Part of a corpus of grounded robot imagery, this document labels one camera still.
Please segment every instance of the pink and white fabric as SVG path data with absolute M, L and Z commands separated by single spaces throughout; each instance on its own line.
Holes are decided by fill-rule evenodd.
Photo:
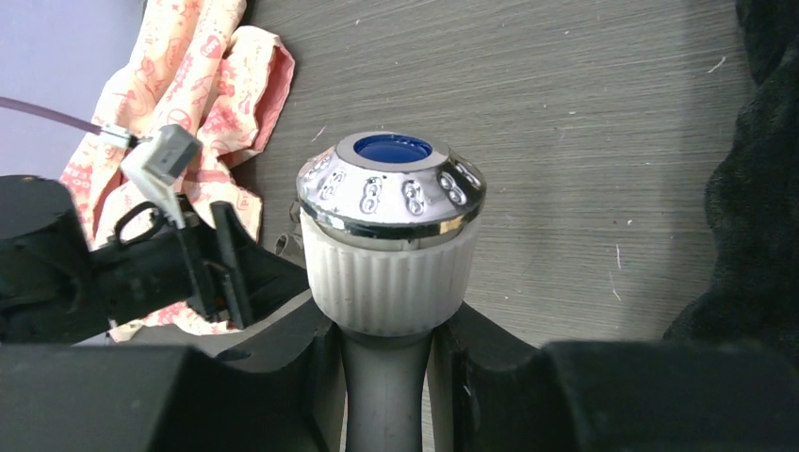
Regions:
M 262 202 L 237 186 L 230 168 L 258 153 L 283 109 L 294 58 L 278 36 L 238 26 L 245 0 L 150 0 L 129 63 L 106 83 L 94 112 L 97 124 L 116 123 L 137 136 L 177 123 L 204 144 L 175 189 L 186 193 L 199 215 L 213 225 L 209 205 L 230 202 L 247 232 L 258 237 Z M 144 202 L 124 180 L 125 150 L 86 136 L 61 176 L 73 193 L 84 232 L 96 248 L 114 224 Z M 143 232 L 146 216 L 125 230 Z M 111 332 L 127 340 L 143 326 L 175 324 L 193 334 L 232 331 L 210 324 L 184 302 Z

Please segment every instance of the gray wooden surface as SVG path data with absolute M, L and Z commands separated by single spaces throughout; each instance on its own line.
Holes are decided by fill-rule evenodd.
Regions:
M 733 2 L 263 0 L 251 22 L 298 60 L 266 152 L 236 172 L 266 244 L 308 157 L 385 128 L 487 177 L 466 300 L 522 339 L 657 338 L 704 290 L 703 186 L 751 94 Z

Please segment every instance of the dotted chrome pattern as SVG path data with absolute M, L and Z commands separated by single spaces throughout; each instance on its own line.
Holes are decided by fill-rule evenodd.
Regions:
M 311 218 L 347 234 L 411 239 L 459 230 L 480 213 L 482 174 L 443 142 L 421 137 L 431 155 L 407 164 L 374 162 L 353 148 L 364 137 L 392 134 L 355 134 L 305 163 L 297 191 Z

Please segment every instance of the purple cable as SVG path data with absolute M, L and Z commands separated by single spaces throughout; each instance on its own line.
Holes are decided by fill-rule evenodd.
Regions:
M 99 125 L 92 124 L 89 121 L 83 121 L 74 116 L 65 115 L 61 112 L 51 110 L 50 108 L 29 104 L 27 102 L 16 101 L 14 99 L 9 99 L 8 97 L 0 97 L 0 108 L 22 111 L 23 113 L 45 118 L 46 120 L 70 125 L 76 129 L 80 129 L 84 132 L 89 132 L 90 134 L 94 135 L 100 135 L 100 132 L 103 130 L 103 128 Z

